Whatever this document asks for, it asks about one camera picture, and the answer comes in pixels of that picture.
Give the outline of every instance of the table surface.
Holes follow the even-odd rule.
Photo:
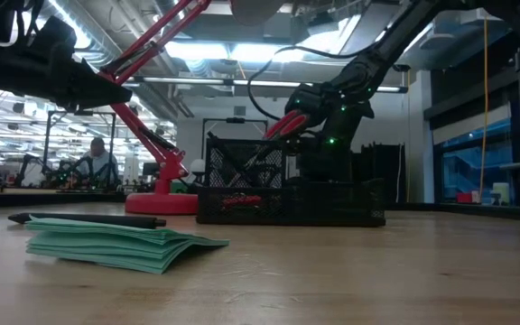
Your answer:
[[[123,214],[121,204],[22,211]],[[27,255],[0,209],[0,324],[520,324],[520,221],[389,212],[379,229],[169,228],[231,245],[144,274]]]

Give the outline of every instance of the stack of paper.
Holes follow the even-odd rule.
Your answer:
[[[169,229],[142,229],[54,218],[32,218],[27,229],[41,231],[30,239],[27,253],[95,262],[162,274],[190,246],[227,246]]]

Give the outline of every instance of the desk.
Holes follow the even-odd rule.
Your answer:
[[[520,221],[388,212],[387,227],[363,229],[167,218],[232,244],[154,275],[27,255],[32,234],[5,219],[14,212],[0,209],[0,324],[520,324]]]

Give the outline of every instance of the wooden table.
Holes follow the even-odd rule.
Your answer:
[[[30,211],[122,214],[120,204]],[[27,255],[0,209],[0,324],[520,324],[520,222],[390,212],[380,229],[169,227],[231,246],[164,275]]]

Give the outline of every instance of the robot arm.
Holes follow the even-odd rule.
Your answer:
[[[386,36],[361,51],[335,79],[300,85],[286,105],[286,116],[265,138],[285,140],[326,121],[321,144],[349,144],[361,118],[374,117],[369,99],[414,37],[440,12],[480,7],[508,22],[520,36],[520,1],[412,0]]]

